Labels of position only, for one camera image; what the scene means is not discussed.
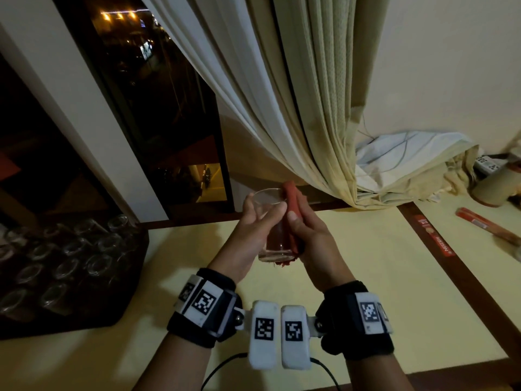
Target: wristband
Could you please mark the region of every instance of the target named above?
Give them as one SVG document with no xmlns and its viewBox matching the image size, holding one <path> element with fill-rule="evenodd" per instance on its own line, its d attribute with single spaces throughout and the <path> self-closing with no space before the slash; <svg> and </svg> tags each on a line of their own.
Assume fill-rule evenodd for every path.
<svg viewBox="0 0 521 391">
<path fill-rule="evenodd" d="M 324 298 L 316 317 L 326 333 L 321 341 L 325 352 L 342 353 L 348 361 L 394 352 L 389 319 L 378 297 L 362 282 L 329 289 Z"/>
<path fill-rule="evenodd" d="M 233 309 L 242 308 L 235 283 L 214 270 L 199 269 L 179 294 L 168 332 L 205 348 L 223 342 L 236 330 Z"/>
</svg>

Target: glass base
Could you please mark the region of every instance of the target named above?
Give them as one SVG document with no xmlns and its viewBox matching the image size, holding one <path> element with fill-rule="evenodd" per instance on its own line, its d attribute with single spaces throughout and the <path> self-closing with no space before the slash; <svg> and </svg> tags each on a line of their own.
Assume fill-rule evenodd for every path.
<svg viewBox="0 0 521 391">
<path fill-rule="evenodd" d="M 262 250 L 259 252 L 259 261 L 261 262 L 284 262 L 295 258 L 295 254 L 291 250 L 271 251 Z"/>
</svg>

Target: yellow tabletop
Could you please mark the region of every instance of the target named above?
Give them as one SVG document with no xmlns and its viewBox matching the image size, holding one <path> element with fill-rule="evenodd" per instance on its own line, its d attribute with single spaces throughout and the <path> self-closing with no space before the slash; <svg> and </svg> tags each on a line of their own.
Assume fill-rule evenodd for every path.
<svg viewBox="0 0 521 391">
<path fill-rule="evenodd" d="M 318 213 L 355 276 L 380 296 L 394 328 L 395 354 L 407 373 L 506 357 L 397 209 Z M 0 342 L 0 389 L 119 391 L 132 388 L 160 344 L 172 306 L 188 276 L 205 266 L 236 222 L 153 230 L 138 290 L 121 321 L 107 329 Z M 262 299 L 301 304 L 313 315 L 322 302 L 300 262 L 289 267 L 256 261 L 238 286 L 245 308 Z M 209 373 L 247 351 L 248 336 L 217 344 Z M 341 355 L 311 354 L 340 384 L 349 378 Z M 246 360 L 221 369 L 207 389 L 304 390 L 332 385 L 325 371 L 251 370 Z"/>
<path fill-rule="evenodd" d="M 418 207 L 477 277 L 512 322 L 521 329 L 521 263 L 514 246 L 454 215 L 459 207 L 497 223 L 521 236 L 521 210 L 511 203 L 493 208 L 467 195 L 445 194 L 440 203 L 418 202 Z"/>
</svg>

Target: light strip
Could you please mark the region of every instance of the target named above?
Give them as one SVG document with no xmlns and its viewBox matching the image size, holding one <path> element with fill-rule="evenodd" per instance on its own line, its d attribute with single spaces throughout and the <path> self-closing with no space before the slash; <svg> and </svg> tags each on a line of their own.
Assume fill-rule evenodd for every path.
<svg viewBox="0 0 521 391">
<path fill-rule="evenodd" d="M 146 12 L 150 11 L 150 9 L 136 9 L 135 11 L 112 11 L 112 12 L 101 12 L 101 15 L 104 14 L 115 14 L 115 13 L 130 13 L 130 12 Z"/>
</svg>

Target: fingernail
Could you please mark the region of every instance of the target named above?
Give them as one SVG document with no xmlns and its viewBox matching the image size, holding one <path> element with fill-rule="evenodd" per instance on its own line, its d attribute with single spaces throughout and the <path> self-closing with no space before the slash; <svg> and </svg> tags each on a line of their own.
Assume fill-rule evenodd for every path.
<svg viewBox="0 0 521 391">
<path fill-rule="evenodd" d="M 290 222 L 296 221 L 297 218 L 298 218 L 298 217 L 296 216 L 295 211 L 289 211 L 289 212 L 288 212 L 288 220 L 289 220 Z"/>
</svg>

